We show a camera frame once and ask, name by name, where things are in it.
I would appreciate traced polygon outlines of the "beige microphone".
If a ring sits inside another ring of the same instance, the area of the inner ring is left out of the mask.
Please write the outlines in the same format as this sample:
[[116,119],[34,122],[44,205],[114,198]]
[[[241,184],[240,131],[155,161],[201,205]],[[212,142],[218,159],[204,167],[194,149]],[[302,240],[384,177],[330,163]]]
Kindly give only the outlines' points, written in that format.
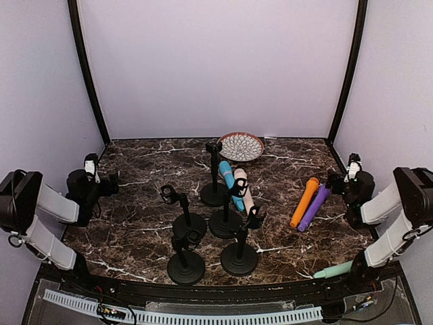
[[[246,181],[248,180],[248,176],[246,172],[243,169],[236,169],[234,171],[234,177],[235,179],[242,178]],[[248,181],[246,182],[247,188],[242,190],[241,193],[243,195],[242,200],[244,202],[244,208],[246,211],[246,214],[249,215],[250,209],[254,206],[254,201],[250,192],[250,187]]]

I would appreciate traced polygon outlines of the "purple microphone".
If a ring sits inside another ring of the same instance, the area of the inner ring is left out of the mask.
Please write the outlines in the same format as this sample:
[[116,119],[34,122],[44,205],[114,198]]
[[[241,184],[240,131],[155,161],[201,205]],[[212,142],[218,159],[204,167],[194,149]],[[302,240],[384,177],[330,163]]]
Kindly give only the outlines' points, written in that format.
[[330,193],[331,193],[330,186],[322,185],[319,187],[316,197],[314,198],[313,202],[311,203],[310,207],[304,214],[304,217],[302,218],[301,222],[297,227],[298,231],[304,232],[310,226],[315,215],[323,205],[324,201],[330,195]]

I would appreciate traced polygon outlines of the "blue microphone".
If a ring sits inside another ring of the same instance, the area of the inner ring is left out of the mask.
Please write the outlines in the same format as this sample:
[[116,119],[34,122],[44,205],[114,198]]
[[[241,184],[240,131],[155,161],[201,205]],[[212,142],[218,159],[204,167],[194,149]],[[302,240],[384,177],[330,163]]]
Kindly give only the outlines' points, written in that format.
[[[231,189],[235,183],[235,178],[233,176],[233,170],[231,168],[231,165],[226,160],[222,160],[219,163],[219,171],[220,171],[221,175],[223,176],[227,187],[229,189]],[[234,205],[238,209],[238,211],[240,211],[240,212],[245,211],[244,201],[242,198],[237,197],[237,196],[232,196],[232,200],[233,200]]]

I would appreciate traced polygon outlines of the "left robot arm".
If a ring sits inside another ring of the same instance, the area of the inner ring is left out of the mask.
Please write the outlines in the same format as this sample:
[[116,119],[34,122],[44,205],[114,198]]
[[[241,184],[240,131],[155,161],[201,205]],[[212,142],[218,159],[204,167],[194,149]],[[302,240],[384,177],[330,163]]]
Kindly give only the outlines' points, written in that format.
[[51,232],[40,216],[50,216],[64,225],[88,226],[99,199],[118,193],[118,174],[104,179],[78,169],[69,174],[67,186],[68,193],[63,196],[47,185],[38,171],[9,172],[1,182],[1,229],[9,233],[12,246],[24,244],[41,261],[71,272],[71,287],[81,295],[90,295],[95,279],[88,275],[85,258]]

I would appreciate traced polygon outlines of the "black stand of blue microphone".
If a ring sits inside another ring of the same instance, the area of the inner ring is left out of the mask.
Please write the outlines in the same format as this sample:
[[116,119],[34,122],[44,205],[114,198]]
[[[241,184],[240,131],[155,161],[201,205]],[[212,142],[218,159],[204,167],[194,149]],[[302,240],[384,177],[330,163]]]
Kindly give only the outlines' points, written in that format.
[[262,227],[267,214],[260,215],[260,207],[253,206],[247,221],[233,231],[236,243],[226,246],[221,253],[221,266],[230,275],[244,277],[250,275],[258,265],[258,253],[246,243],[249,230]]

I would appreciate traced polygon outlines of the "black stand of orange microphone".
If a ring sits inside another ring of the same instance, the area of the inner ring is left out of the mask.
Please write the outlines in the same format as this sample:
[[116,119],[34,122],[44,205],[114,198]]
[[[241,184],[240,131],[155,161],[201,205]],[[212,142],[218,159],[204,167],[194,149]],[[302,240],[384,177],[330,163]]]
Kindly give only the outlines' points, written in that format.
[[178,193],[170,184],[160,188],[160,195],[166,204],[179,203],[183,213],[173,221],[173,234],[184,237],[188,232],[197,233],[197,239],[201,240],[207,232],[206,220],[203,216],[189,211],[189,201],[185,193]]

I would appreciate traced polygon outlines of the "black stand of beige microphone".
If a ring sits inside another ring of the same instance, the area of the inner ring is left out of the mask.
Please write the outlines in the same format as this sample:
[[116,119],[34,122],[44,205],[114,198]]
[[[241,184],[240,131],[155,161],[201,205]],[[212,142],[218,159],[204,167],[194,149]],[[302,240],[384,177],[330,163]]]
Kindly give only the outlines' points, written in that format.
[[223,144],[217,142],[215,144],[207,143],[206,151],[211,154],[210,172],[212,182],[205,185],[200,191],[200,200],[209,207],[223,206],[223,197],[227,186],[218,182],[219,176],[219,152],[222,150]]

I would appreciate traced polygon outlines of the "mint green microphone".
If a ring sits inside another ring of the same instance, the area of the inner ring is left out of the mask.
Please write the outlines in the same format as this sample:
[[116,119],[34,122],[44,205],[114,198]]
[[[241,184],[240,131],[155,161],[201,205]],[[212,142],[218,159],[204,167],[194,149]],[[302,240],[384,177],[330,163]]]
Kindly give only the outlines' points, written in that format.
[[353,261],[347,261],[344,263],[341,263],[339,265],[333,265],[331,267],[326,267],[316,273],[313,274],[314,279],[320,279],[320,278],[332,278],[334,276],[340,276],[342,274],[347,274],[351,267],[352,267]]

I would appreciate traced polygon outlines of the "black stand of mint microphone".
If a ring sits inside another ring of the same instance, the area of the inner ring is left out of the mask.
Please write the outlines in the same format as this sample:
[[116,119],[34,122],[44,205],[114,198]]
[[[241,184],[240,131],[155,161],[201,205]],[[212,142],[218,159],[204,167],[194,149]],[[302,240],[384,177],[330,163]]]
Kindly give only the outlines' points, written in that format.
[[224,193],[223,210],[216,211],[211,215],[208,227],[217,238],[233,238],[235,236],[234,231],[241,226],[242,217],[229,208],[229,203],[232,196],[243,197],[241,191],[247,188],[246,182],[242,178],[236,179],[233,187]]

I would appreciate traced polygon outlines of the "orange microphone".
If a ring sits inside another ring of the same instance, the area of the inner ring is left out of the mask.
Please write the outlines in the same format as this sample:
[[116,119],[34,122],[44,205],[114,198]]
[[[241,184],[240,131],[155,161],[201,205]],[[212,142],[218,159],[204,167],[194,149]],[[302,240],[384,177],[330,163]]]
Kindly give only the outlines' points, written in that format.
[[313,197],[314,193],[318,190],[318,188],[319,188],[318,178],[312,177],[307,181],[304,193],[300,199],[300,202],[298,203],[298,206],[296,207],[296,210],[294,211],[294,214],[292,215],[292,219],[290,221],[291,228],[298,227],[300,221],[302,220],[307,210],[307,207],[309,206],[311,198]]

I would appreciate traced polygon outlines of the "black stand of purple microphone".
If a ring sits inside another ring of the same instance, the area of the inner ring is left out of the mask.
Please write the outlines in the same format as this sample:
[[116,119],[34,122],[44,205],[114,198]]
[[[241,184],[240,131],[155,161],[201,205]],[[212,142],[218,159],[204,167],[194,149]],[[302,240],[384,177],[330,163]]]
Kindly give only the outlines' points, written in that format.
[[190,286],[204,277],[204,259],[195,252],[200,241],[197,230],[188,230],[183,237],[172,236],[171,244],[175,254],[168,261],[167,273],[175,284]]

